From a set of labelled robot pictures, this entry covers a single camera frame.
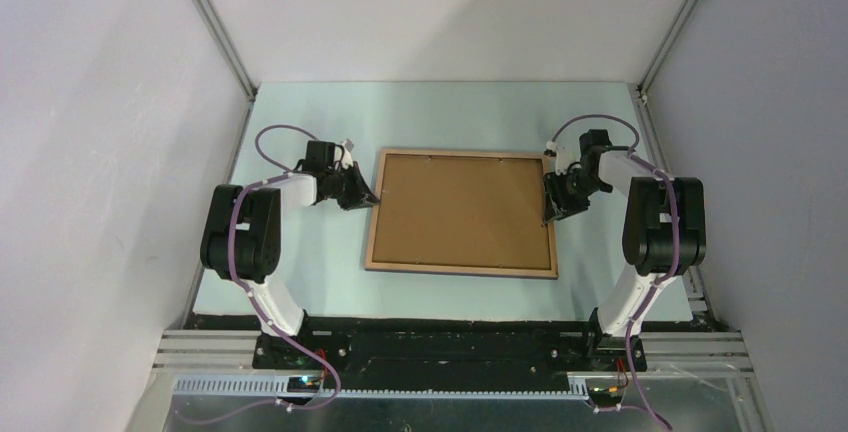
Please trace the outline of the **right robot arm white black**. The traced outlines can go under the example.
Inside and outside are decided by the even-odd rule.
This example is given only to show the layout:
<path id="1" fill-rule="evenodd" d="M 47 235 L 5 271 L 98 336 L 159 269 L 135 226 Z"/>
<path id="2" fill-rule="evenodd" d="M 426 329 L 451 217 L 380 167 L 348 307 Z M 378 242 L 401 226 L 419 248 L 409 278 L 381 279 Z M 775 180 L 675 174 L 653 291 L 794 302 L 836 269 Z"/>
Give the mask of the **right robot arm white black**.
<path id="1" fill-rule="evenodd" d="M 627 200 L 622 231 L 625 267 L 611 294 L 586 323 L 581 344 L 585 363 L 606 370 L 633 357 L 645 316 L 660 293 L 706 254 L 704 188 L 692 177 L 673 177 L 615 146 L 603 129 L 580 137 L 580 157 L 567 160 L 550 141 L 545 155 L 555 168 L 544 174 L 544 223 L 588 210 L 591 195 L 620 192 Z"/>

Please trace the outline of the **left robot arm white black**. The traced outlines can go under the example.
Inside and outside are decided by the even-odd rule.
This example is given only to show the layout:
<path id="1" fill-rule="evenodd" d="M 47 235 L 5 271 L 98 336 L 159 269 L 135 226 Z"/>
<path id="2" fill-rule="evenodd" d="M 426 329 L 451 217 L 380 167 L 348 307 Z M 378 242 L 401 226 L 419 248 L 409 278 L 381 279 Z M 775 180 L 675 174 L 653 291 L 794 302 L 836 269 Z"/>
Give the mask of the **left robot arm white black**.
<path id="1" fill-rule="evenodd" d="M 344 211 L 380 203 L 352 157 L 349 140 L 310 140 L 292 170 L 246 186 L 214 188 L 200 245 L 204 268 L 240 287 L 267 334 L 282 336 L 277 354 L 292 368 L 316 355 L 315 340 L 299 331 L 306 312 L 274 279 L 282 254 L 282 218 L 296 209 L 334 200 Z"/>

